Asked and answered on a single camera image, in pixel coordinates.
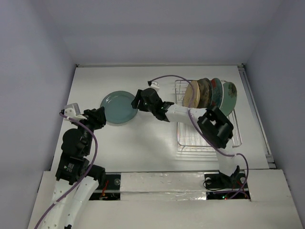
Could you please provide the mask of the plain teal plate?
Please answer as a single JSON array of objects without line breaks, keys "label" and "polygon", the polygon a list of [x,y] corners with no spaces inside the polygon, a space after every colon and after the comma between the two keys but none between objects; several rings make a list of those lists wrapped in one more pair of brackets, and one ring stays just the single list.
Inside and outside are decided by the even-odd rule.
[{"label": "plain teal plate", "polygon": [[138,110],[132,107],[135,96],[127,91],[114,91],[105,96],[100,107],[105,109],[107,123],[122,125],[131,121]]}]

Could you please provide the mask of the beige bird plate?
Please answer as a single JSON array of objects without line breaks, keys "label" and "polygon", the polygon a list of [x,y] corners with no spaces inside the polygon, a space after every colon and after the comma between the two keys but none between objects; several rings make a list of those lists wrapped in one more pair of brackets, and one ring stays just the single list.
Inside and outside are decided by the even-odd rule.
[{"label": "beige bird plate", "polygon": [[197,108],[200,101],[200,88],[197,81],[191,81],[186,88],[184,98],[183,98],[183,106],[189,108]]}]

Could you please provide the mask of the dark brown patterned plate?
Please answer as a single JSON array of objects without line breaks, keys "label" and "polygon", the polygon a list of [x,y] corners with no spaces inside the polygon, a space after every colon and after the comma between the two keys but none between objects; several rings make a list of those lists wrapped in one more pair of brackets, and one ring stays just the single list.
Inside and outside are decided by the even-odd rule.
[{"label": "dark brown patterned plate", "polygon": [[197,81],[200,89],[200,100],[198,108],[209,107],[209,83],[208,78],[202,78]]}]

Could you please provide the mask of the red and teal plate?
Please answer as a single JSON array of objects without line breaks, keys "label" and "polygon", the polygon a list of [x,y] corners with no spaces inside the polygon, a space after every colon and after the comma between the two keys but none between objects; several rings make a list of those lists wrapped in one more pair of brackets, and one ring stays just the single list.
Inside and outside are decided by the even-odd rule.
[{"label": "red and teal plate", "polygon": [[220,108],[223,100],[223,85],[221,83],[221,80],[218,78],[213,78],[211,80],[211,85],[212,85],[211,105]]}]

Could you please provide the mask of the light green floral plate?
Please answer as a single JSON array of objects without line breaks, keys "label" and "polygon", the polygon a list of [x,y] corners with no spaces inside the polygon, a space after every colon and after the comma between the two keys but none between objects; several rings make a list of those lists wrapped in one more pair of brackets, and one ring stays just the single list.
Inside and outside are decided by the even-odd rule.
[{"label": "light green floral plate", "polygon": [[235,108],[237,101],[237,88],[232,82],[223,82],[223,100],[220,110],[228,116]]}]

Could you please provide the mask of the blue white floral plate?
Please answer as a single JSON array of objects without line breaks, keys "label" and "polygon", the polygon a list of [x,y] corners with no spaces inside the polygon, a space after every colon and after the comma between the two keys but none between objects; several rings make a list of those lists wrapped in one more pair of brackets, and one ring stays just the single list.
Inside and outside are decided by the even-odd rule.
[{"label": "blue white floral plate", "polygon": [[213,85],[211,81],[208,79],[209,83],[209,106],[213,105]]}]

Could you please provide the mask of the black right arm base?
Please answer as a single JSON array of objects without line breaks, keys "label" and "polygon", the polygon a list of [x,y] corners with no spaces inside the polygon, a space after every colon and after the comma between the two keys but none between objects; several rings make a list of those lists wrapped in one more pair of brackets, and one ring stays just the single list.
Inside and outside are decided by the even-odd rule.
[{"label": "black right arm base", "polygon": [[241,171],[239,166],[237,166],[236,170],[230,176],[221,172],[206,173],[204,175],[203,186],[211,191],[237,189],[244,184],[245,178],[246,173]]}]

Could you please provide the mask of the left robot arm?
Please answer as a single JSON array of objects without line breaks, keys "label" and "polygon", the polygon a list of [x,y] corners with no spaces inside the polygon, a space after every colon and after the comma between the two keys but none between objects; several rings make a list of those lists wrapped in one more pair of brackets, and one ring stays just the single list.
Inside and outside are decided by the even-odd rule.
[{"label": "left robot arm", "polygon": [[36,223],[37,229],[75,228],[93,192],[106,182],[105,168],[87,159],[91,148],[98,147],[94,131],[106,125],[104,107],[80,112],[74,103],[65,106],[59,115],[76,128],[62,137],[51,205]]}]

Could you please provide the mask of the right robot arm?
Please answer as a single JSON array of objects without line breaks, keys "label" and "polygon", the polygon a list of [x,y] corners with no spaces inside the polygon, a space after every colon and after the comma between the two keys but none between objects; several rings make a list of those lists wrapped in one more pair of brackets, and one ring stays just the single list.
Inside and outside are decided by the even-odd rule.
[{"label": "right robot arm", "polygon": [[165,122],[177,122],[193,126],[203,139],[216,151],[219,163],[219,181],[224,187],[232,186],[237,177],[237,163],[233,152],[233,124],[214,106],[187,108],[173,102],[163,101],[153,88],[138,90],[131,103],[134,109],[150,112]]}]

